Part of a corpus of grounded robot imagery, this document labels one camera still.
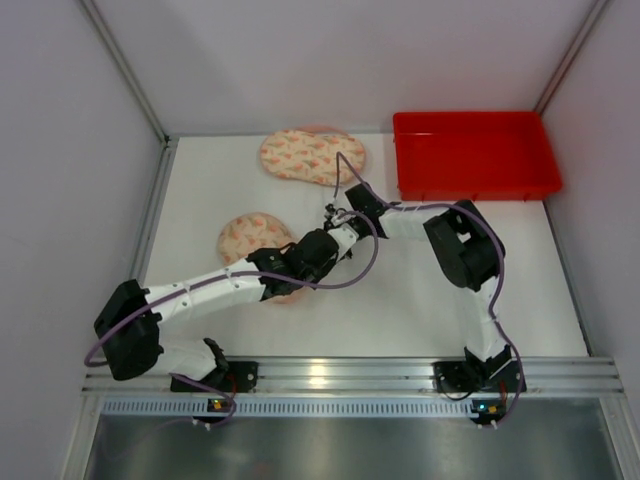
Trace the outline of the floral mesh laundry bag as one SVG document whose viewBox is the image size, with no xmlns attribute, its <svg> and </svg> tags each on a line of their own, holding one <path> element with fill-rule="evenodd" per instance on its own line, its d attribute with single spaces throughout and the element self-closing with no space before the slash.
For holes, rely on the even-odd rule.
<svg viewBox="0 0 640 480">
<path fill-rule="evenodd" d="M 264 170 L 284 180 L 322 186 L 346 185 L 354 173 L 337 155 L 342 154 L 358 173 L 367 164 L 363 143 L 332 127 L 297 127 L 276 131 L 262 142 L 258 158 Z"/>
</svg>

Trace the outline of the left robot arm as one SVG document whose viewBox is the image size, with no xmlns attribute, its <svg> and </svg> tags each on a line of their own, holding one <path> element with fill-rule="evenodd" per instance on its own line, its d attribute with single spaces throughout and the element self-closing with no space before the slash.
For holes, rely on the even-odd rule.
<svg viewBox="0 0 640 480">
<path fill-rule="evenodd" d="M 216 384 L 229 370 L 212 339 L 177 340 L 178 326 L 227 308 L 281 299 L 323 280 L 355 245 L 349 226 L 315 229 L 282 248 L 260 248 L 210 275 L 163 286 L 120 284 L 94 324 L 116 381 L 152 369 Z"/>
</svg>

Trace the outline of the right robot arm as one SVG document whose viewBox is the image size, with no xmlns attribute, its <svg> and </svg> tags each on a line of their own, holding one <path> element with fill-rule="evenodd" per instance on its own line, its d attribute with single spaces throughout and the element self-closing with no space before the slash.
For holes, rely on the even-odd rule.
<svg viewBox="0 0 640 480">
<path fill-rule="evenodd" d="M 510 362 L 511 348 L 496 326 L 495 312 L 506 251 L 474 202 L 388 203 L 366 183 L 345 195 L 353 212 L 365 215 L 380 238 L 429 242 L 445 278 L 466 296 L 458 319 L 465 331 L 468 367 L 491 377 Z"/>
</svg>

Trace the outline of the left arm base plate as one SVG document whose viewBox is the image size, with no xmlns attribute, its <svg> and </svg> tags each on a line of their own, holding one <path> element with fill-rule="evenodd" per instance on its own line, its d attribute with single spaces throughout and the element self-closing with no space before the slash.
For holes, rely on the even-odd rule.
<svg viewBox="0 0 640 480">
<path fill-rule="evenodd" d="M 254 361 L 225 361 L 218 366 L 213 359 L 183 362 L 170 370 L 172 392 L 248 393 L 257 384 L 259 364 Z"/>
</svg>

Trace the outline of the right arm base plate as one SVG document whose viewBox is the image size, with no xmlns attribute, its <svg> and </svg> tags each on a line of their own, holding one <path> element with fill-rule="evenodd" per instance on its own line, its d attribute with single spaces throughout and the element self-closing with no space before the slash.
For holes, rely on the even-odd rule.
<svg viewBox="0 0 640 480">
<path fill-rule="evenodd" d="M 434 364 L 436 389 L 453 394 L 525 392 L 527 384 L 515 360 L 498 367 L 488 364 L 472 365 L 462 360 L 439 361 Z"/>
</svg>

